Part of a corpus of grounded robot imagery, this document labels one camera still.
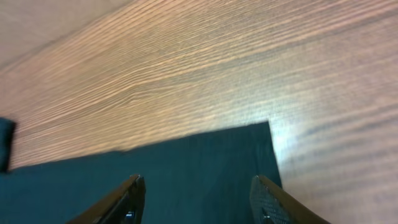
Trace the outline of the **black t-shirt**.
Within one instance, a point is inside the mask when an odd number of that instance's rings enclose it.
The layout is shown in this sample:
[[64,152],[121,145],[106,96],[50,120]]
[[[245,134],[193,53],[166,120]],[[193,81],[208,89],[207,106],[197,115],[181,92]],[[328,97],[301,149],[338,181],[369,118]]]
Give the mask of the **black t-shirt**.
[[269,123],[15,169],[1,176],[2,223],[66,223],[130,176],[144,223],[252,223],[252,178],[281,179]]

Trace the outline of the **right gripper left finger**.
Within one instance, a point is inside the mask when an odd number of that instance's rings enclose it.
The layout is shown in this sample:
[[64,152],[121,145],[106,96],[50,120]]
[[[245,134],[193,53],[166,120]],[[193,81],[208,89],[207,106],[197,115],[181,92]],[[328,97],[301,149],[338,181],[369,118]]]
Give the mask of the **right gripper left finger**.
[[146,184],[132,175],[89,209],[68,221],[73,224],[141,224]]

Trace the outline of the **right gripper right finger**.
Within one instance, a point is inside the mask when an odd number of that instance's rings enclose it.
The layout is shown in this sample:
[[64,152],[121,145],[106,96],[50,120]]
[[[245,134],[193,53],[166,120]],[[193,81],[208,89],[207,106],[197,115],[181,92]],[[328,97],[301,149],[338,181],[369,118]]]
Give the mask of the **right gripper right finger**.
[[329,224],[263,175],[252,178],[249,201],[255,224]]

